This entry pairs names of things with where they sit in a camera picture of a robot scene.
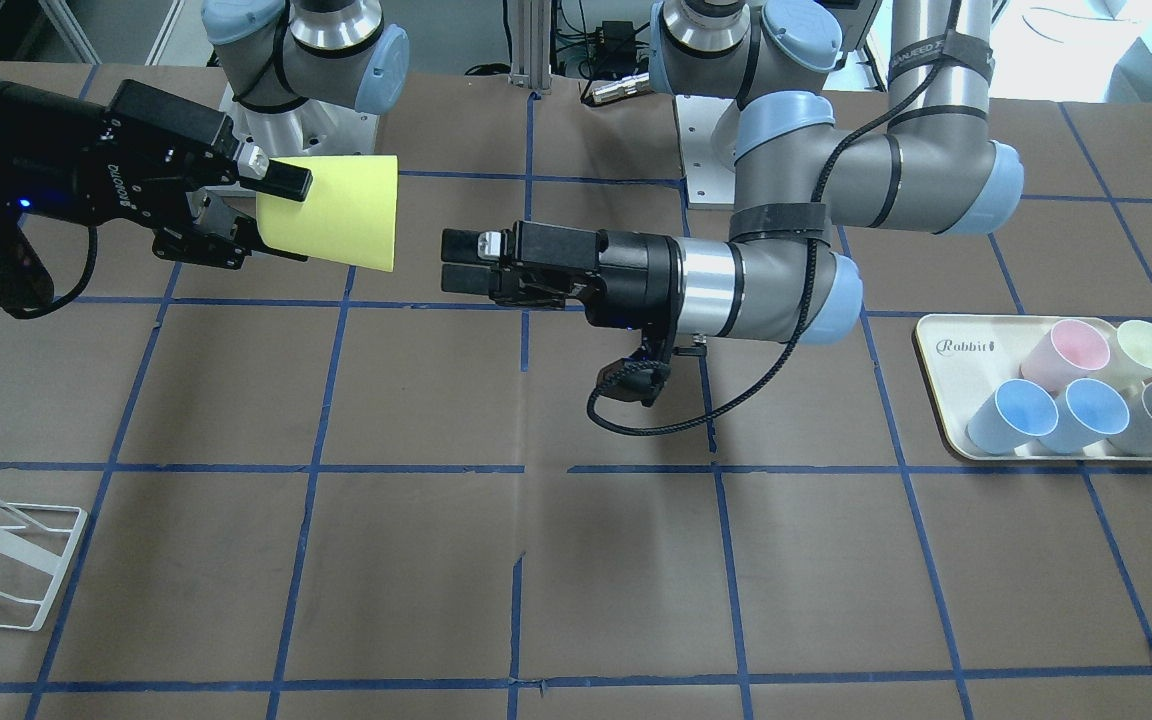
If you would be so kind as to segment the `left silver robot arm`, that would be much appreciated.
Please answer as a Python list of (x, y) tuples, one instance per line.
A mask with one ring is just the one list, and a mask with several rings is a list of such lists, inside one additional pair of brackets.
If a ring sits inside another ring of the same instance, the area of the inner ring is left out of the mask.
[(502, 306), (584, 305), (594, 327), (641, 331), (639, 359), (681, 338), (828, 344), (861, 313), (836, 225), (996, 232), (1018, 205), (1018, 151), (988, 131), (987, 1), (896, 1), (890, 108), (846, 131), (823, 96), (844, 50), (818, 1), (660, 1), (649, 81), (659, 94), (722, 97), (736, 111), (726, 240), (517, 222), (442, 236), (444, 291)]

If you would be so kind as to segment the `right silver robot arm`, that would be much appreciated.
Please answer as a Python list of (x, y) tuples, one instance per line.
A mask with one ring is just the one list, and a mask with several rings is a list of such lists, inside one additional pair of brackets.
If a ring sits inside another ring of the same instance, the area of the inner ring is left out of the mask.
[[(308, 109), (388, 113), (410, 40), (376, 1), (206, 1), (202, 20), (251, 118), (288, 118), (302, 145)], [(391, 272), (397, 160), (308, 156), (273, 129), (126, 79), (104, 105), (0, 79), (0, 270), (41, 268), (24, 214), (97, 227), (123, 219), (156, 234), (159, 258), (237, 270), (256, 252)]]

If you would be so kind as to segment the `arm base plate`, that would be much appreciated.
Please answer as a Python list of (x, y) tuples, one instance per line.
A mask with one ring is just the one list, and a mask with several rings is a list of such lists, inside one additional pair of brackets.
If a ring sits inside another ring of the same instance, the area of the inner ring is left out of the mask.
[(730, 210), (735, 194), (733, 146), (740, 118), (736, 103), (677, 94), (675, 109), (687, 200), (695, 209)]
[(285, 113), (259, 113), (233, 100), (225, 88), (219, 109), (233, 119), (238, 141), (260, 146), (270, 158), (310, 156), (370, 156), (376, 151), (378, 115), (308, 100)]

